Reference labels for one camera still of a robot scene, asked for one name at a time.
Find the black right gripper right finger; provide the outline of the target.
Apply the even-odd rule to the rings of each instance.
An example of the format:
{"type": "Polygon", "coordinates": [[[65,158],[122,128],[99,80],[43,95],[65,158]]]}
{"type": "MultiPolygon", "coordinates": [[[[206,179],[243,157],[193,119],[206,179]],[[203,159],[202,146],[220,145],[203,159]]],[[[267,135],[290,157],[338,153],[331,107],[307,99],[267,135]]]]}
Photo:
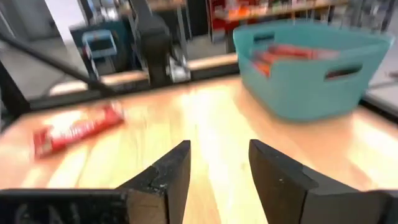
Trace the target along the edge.
{"type": "Polygon", "coordinates": [[[271,224],[397,224],[396,190],[359,191],[258,139],[249,163],[271,224]]]}

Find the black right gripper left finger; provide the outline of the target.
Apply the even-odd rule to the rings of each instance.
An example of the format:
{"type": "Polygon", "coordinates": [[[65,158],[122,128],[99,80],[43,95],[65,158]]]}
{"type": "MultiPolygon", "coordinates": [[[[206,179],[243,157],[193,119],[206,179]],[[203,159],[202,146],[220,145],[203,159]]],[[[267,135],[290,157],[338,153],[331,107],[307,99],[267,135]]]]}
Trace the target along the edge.
{"type": "Polygon", "coordinates": [[[5,189],[1,223],[182,223],[190,169],[184,140],[115,189],[5,189]]]}

